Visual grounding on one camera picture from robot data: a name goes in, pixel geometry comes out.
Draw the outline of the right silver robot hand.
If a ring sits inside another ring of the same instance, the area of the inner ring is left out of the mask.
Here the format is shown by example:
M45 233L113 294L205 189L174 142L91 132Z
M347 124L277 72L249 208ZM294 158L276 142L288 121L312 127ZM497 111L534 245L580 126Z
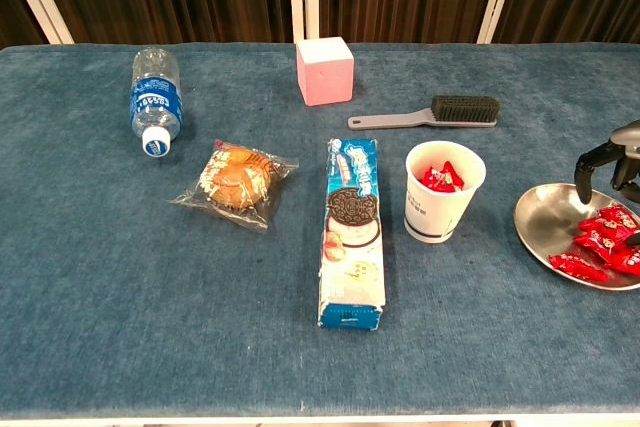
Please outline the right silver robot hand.
M609 139L582 154L576 163L574 184L582 204L592 198L592 175L596 168L615 163L611 187L625 198L639 203L639 121L615 129Z

